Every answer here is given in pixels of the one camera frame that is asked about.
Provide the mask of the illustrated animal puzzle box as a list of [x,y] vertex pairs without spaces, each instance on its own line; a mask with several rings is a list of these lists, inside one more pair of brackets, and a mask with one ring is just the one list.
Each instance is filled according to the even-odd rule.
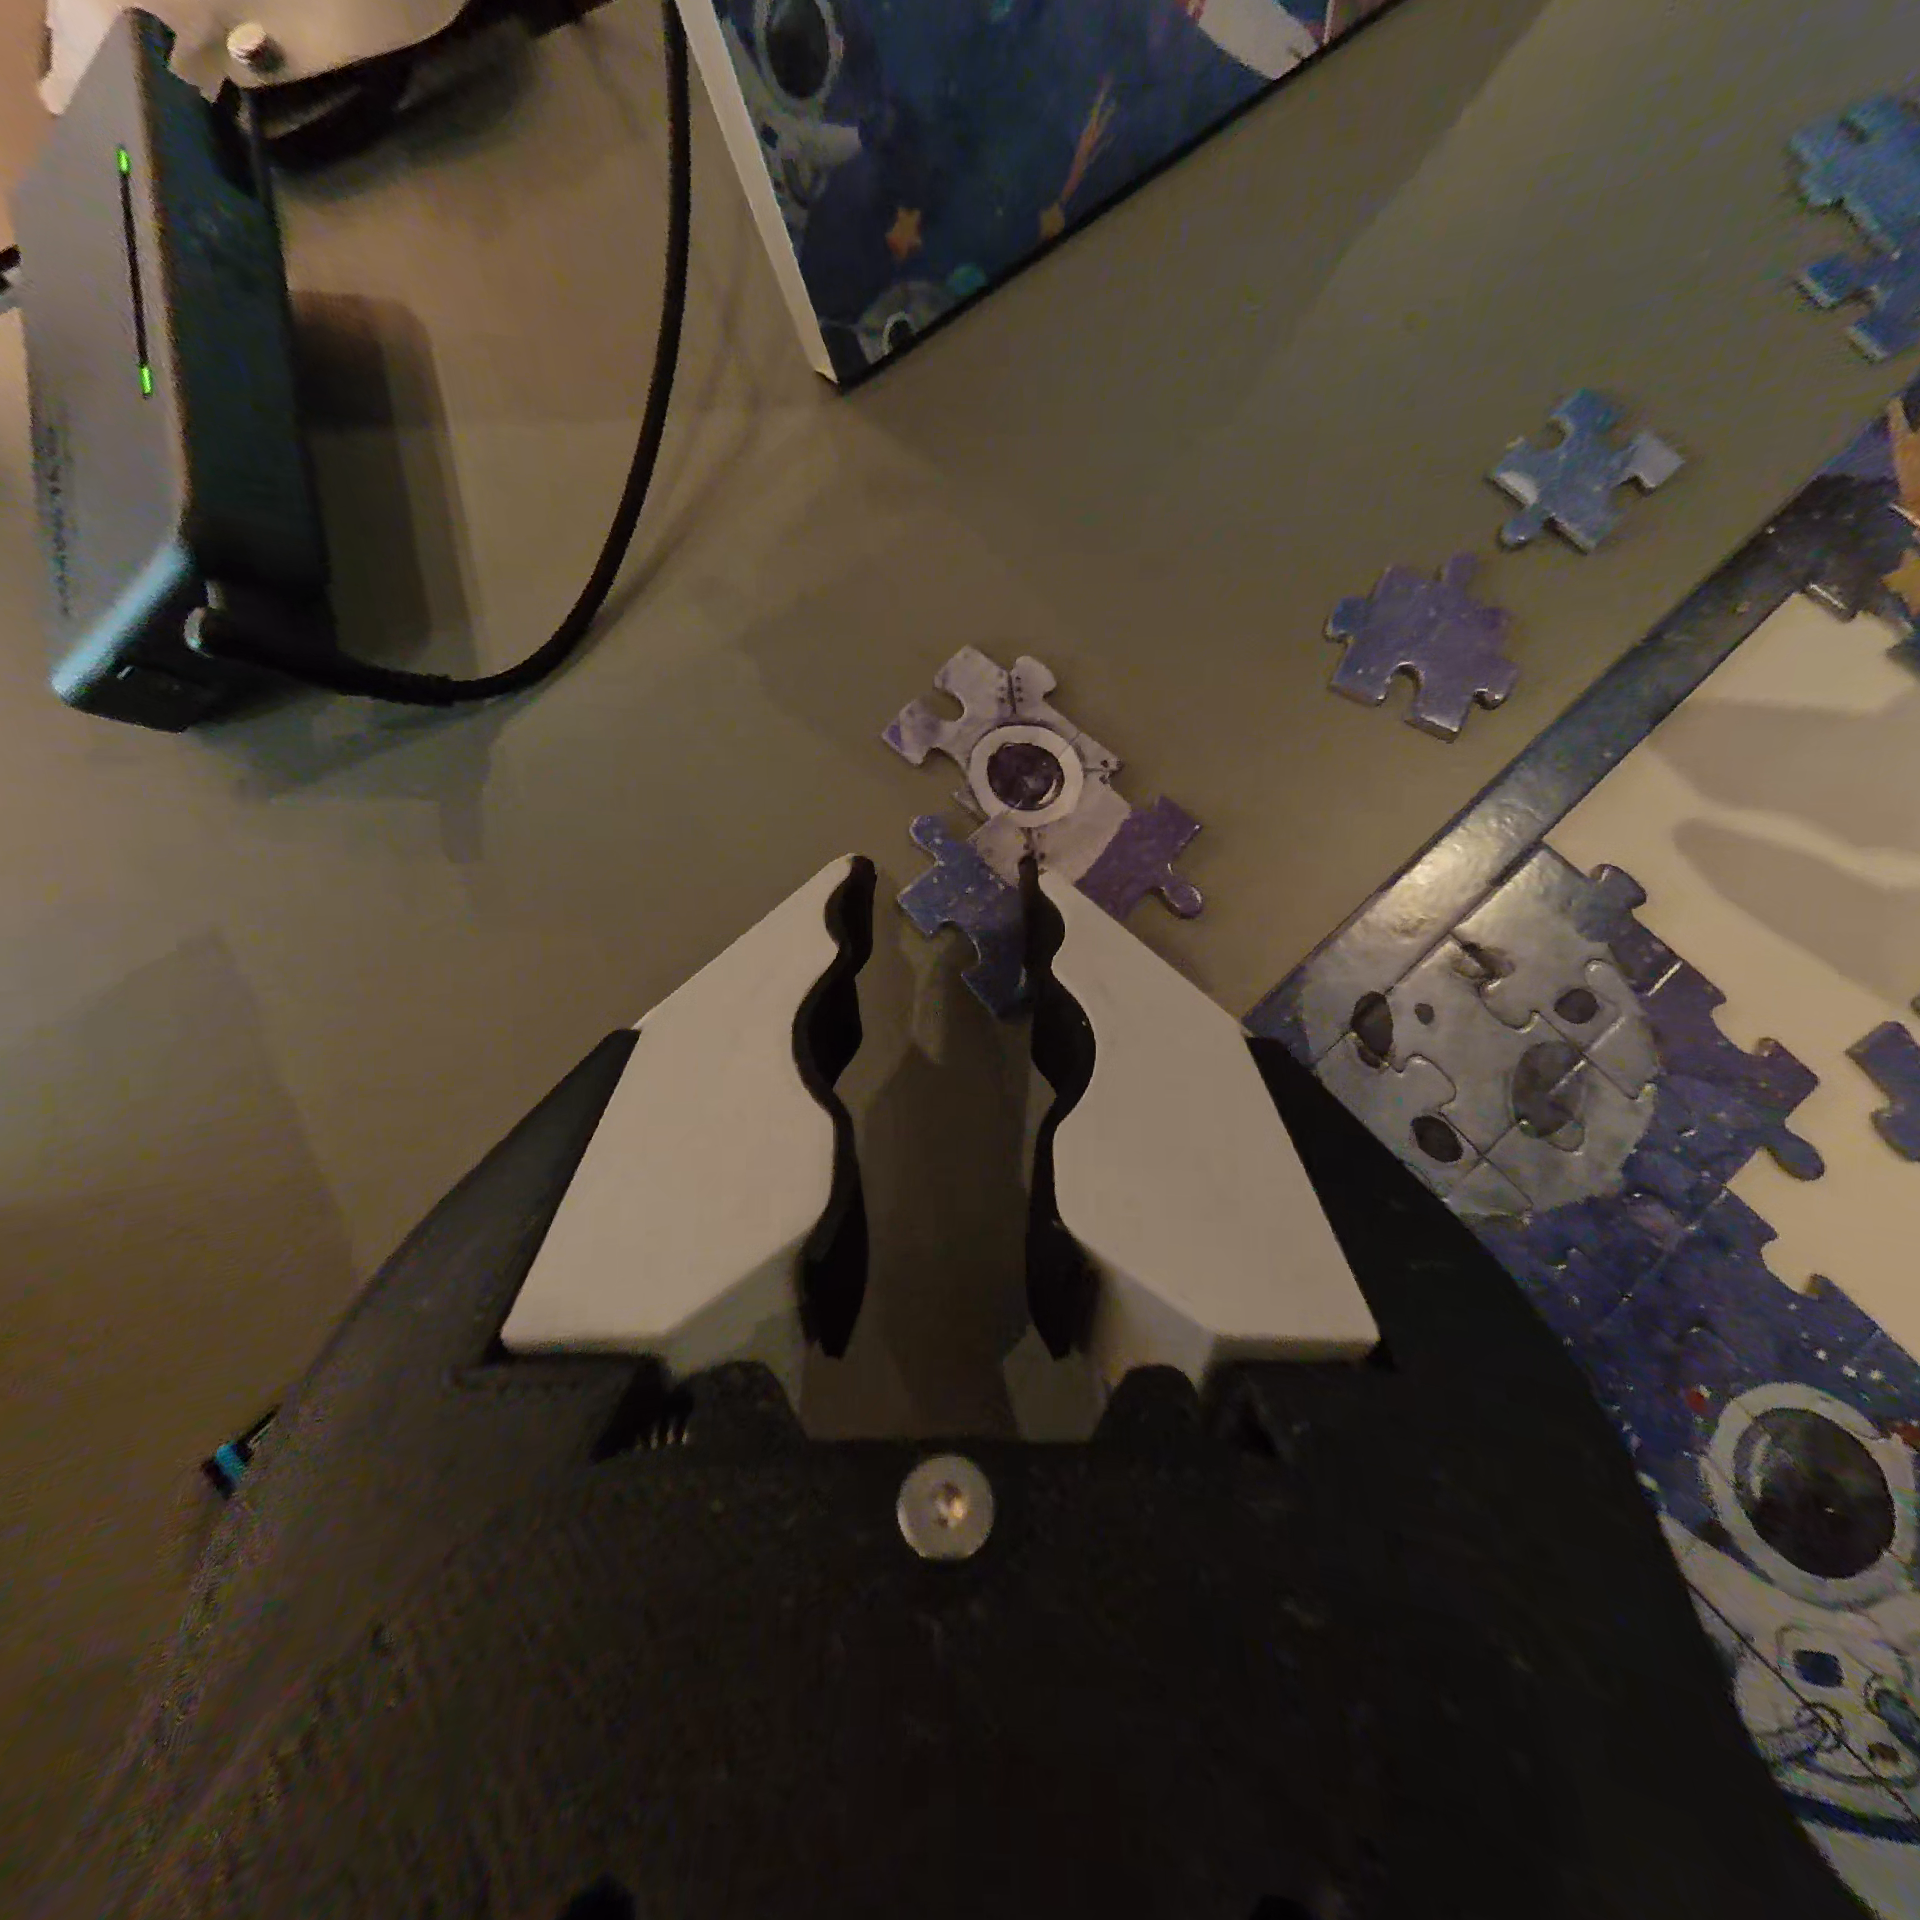
[[803,364],[855,387],[1380,0],[686,0]]

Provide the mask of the pale plastic mount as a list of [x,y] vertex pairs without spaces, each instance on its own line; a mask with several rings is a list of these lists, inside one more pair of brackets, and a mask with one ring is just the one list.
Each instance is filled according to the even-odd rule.
[[46,114],[73,97],[125,11],[156,16],[170,39],[168,65],[212,97],[221,79],[285,88],[405,55],[439,39],[465,0],[46,0],[38,79]]

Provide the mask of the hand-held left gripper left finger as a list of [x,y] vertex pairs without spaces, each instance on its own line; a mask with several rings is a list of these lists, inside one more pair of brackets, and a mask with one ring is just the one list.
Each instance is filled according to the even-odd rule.
[[876,868],[839,856],[632,1025],[502,1355],[849,1355],[872,1233],[839,1075],[872,942]]

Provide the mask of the space jigsaw puzzle board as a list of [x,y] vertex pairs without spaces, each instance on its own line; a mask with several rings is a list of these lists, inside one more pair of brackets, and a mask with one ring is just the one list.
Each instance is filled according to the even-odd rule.
[[1563,1334],[1766,1780],[1920,1888],[1915,378],[1261,1006]]

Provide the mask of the black power adapter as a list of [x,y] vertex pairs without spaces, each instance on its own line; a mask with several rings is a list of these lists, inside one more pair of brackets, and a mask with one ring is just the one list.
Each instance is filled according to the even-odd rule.
[[268,181],[121,11],[15,191],[46,688],[193,731],[268,676],[197,620],[329,651],[329,551]]

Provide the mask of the joined planet puzzle pieces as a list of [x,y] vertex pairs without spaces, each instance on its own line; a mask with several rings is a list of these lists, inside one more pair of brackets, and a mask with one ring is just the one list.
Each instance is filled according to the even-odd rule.
[[1920,1164],[1920,1037],[1907,1025],[1877,1025],[1843,1060],[1870,1081],[1870,1128],[1901,1164]]

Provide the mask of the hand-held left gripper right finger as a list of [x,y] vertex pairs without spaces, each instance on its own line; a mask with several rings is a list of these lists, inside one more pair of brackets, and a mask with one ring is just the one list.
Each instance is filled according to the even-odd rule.
[[1074,880],[1024,860],[1027,1321],[1084,1364],[1364,1364],[1380,1321],[1249,1033]]

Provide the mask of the row of puzzle pieces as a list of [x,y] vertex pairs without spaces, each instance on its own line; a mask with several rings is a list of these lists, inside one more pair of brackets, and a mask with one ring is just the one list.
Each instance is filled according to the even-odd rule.
[[[1849,344],[1888,364],[1915,344],[1915,221],[1920,221],[1920,122],[1915,90],[1866,97],[1789,134],[1795,196],[1852,225],[1849,254],[1821,254],[1795,275],[1818,310],[1852,310]],[[1547,436],[1514,436],[1489,479],[1514,501],[1499,548],[1520,551],[1556,536],[1596,551],[1625,493],[1654,493],[1682,471],[1682,447],[1658,432],[1625,432],[1624,406],[1572,387],[1551,406]],[[1345,595],[1322,641],[1340,651],[1328,693],[1380,711],[1396,684],[1409,688],[1409,731],[1455,743],[1471,711],[1501,711],[1520,668],[1511,658],[1511,610],[1474,595],[1474,558],[1436,566],[1385,566],[1375,590]],[[1037,658],[995,668],[958,651],[928,702],[895,711],[881,743],[903,763],[950,756],[974,833],[961,833],[995,877],[1024,888],[1024,860],[1074,880],[1096,908],[1122,921],[1139,897],[1196,921],[1202,888],[1176,877],[1176,856],[1202,824],[1171,807],[1128,807],[1115,789],[1115,756],[1050,711],[1053,676]]]

